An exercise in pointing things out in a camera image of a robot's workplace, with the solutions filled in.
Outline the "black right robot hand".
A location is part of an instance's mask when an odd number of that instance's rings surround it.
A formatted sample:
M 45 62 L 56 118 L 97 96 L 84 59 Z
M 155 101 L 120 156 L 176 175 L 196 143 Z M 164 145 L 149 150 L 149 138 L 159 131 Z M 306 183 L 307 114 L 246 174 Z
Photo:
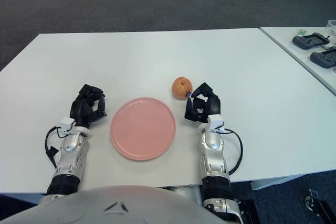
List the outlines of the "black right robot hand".
M 220 114 L 221 102 L 213 89 L 202 83 L 187 98 L 184 118 L 194 122 L 207 123 L 209 115 Z

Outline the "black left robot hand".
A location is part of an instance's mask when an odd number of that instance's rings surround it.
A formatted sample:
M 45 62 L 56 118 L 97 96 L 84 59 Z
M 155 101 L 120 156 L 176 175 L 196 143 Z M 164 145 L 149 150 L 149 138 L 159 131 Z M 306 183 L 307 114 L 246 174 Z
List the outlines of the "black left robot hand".
M 90 128 L 90 124 L 107 116 L 105 94 L 97 87 L 85 84 L 79 91 L 70 109 L 70 118 L 76 126 Z

